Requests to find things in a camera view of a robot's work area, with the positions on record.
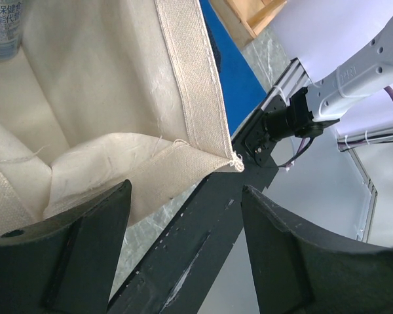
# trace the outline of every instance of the white robotic arm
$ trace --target white robotic arm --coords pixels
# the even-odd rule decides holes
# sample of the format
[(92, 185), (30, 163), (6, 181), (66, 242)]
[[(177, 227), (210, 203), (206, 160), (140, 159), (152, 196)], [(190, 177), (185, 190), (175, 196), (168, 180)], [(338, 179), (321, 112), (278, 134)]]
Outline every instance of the white robotic arm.
[(299, 90), (286, 109), (268, 113), (265, 128), (279, 141), (316, 137), (357, 101), (393, 83), (393, 17), (365, 47), (320, 82)]

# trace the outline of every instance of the wooden box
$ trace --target wooden box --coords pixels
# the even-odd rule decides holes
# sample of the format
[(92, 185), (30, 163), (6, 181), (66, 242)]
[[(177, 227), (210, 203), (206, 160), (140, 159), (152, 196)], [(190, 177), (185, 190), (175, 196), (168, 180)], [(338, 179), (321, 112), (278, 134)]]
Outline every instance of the wooden box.
[(281, 11), (286, 0), (210, 0), (233, 41), (245, 47)]

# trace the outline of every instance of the beige fabric bag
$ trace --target beige fabric bag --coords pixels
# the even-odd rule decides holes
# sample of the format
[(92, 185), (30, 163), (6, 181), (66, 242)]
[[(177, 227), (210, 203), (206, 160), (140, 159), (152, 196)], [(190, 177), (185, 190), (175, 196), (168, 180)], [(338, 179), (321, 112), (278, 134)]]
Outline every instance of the beige fabric bag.
[(134, 224), (219, 170), (243, 164), (198, 0), (26, 0), (0, 63), (0, 235), (125, 179)]

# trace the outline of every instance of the blue mat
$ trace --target blue mat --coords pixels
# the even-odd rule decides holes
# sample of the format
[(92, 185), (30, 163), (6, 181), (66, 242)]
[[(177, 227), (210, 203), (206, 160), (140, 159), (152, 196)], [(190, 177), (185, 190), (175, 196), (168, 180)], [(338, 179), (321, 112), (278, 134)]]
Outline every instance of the blue mat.
[(206, 23), (221, 52), (219, 76), (229, 131), (233, 134), (252, 110), (264, 100), (267, 93), (219, 21), (209, 0), (200, 0), (200, 4)]

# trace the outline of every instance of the gray floor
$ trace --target gray floor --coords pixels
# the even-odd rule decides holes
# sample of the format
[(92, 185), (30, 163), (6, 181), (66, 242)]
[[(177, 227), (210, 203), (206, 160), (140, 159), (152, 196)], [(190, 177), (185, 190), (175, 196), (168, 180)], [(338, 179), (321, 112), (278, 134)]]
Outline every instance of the gray floor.
[[(290, 63), (275, 34), (268, 28), (245, 47), (242, 54), (266, 91), (271, 89)], [(122, 282), (137, 266), (195, 187), (196, 185), (192, 186), (156, 213), (127, 229), (111, 295), (118, 290)]]

